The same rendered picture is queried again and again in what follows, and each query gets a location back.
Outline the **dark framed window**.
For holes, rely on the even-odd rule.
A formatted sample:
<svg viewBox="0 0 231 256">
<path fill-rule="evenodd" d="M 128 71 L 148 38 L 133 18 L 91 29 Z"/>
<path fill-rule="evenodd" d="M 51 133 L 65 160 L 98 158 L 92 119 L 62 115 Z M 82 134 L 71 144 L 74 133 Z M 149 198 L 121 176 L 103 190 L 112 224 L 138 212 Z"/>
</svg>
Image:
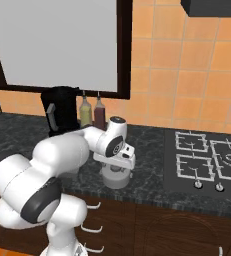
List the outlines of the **dark framed window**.
<svg viewBox="0 0 231 256">
<path fill-rule="evenodd" d="M 0 0 L 0 90 L 129 99 L 133 0 Z"/>
</svg>

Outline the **dark wood cupboard door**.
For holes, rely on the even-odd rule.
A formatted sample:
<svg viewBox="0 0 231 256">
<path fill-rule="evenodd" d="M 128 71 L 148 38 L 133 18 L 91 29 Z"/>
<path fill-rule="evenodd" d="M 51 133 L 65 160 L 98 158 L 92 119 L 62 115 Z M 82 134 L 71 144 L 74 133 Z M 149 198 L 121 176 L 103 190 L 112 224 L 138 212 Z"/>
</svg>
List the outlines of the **dark wood cupboard door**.
<svg viewBox="0 0 231 256">
<path fill-rule="evenodd" d="M 231 246 L 231 219 L 138 205 L 134 256 L 219 256 Z"/>
</svg>

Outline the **dark red sauce bottle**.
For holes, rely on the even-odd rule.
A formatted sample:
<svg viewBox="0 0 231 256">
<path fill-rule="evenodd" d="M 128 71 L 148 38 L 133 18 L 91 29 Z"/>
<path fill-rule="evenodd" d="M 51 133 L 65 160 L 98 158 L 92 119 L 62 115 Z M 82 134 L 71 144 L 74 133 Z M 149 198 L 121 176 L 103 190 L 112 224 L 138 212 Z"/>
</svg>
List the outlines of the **dark red sauce bottle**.
<svg viewBox="0 0 231 256">
<path fill-rule="evenodd" d="M 105 106 L 101 102 L 101 97 L 97 96 L 97 103 L 94 109 L 94 125 L 97 128 L 104 130 L 105 123 L 106 123 Z"/>
</svg>

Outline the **black blender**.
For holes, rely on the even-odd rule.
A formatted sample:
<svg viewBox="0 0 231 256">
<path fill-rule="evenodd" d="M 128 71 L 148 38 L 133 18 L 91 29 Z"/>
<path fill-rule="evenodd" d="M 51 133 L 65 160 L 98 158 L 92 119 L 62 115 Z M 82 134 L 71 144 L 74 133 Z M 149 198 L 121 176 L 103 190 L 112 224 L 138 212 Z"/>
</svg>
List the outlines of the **black blender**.
<svg viewBox="0 0 231 256">
<path fill-rule="evenodd" d="M 80 128 L 76 104 L 79 92 L 78 87 L 58 86 L 41 93 L 50 137 Z"/>
</svg>

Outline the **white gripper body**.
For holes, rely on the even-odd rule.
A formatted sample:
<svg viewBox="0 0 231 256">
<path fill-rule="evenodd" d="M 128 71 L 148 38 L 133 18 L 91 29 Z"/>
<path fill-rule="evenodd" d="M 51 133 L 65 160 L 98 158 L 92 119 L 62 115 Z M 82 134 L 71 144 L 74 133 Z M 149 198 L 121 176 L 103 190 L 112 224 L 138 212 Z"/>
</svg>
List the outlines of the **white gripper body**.
<svg viewBox="0 0 231 256">
<path fill-rule="evenodd" d="M 135 167 L 136 156 L 134 152 L 121 151 L 117 155 L 109 158 L 95 153 L 93 159 L 105 164 L 133 170 Z"/>
</svg>

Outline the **yellow oil bottle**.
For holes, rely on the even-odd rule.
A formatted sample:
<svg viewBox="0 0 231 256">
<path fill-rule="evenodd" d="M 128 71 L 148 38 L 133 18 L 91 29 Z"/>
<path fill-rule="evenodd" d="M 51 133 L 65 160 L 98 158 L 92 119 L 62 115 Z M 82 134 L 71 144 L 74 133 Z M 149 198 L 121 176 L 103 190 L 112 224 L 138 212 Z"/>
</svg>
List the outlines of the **yellow oil bottle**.
<svg viewBox="0 0 231 256">
<path fill-rule="evenodd" d="M 92 107 L 85 94 L 82 95 L 82 104 L 80 106 L 80 124 L 82 127 L 92 124 Z"/>
</svg>

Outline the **black range hood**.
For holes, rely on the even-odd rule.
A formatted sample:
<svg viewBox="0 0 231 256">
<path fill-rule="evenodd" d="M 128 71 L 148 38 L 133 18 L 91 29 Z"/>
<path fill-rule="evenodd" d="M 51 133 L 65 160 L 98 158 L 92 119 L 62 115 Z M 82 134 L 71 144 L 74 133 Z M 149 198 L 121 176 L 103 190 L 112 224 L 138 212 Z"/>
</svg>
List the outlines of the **black range hood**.
<svg viewBox="0 0 231 256">
<path fill-rule="evenodd" d="M 181 6 L 189 17 L 231 18 L 231 0 L 181 0 Z"/>
</svg>

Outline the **black gas hob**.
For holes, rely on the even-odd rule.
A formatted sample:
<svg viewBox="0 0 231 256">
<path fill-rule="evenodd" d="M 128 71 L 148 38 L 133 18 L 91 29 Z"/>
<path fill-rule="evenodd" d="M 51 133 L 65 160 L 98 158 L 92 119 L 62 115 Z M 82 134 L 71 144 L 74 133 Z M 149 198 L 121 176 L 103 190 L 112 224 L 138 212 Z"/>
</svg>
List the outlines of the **black gas hob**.
<svg viewBox="0 0 231 256">
<path fill-rule="evenodd" d="M 201 189 L 194 187 L 196 180 L 203 184 Z M 216 190 L 217 183 L 223 192 Z M 231 199 L 231 134 L 166 129 L 164 188 Z"/>
</svg>

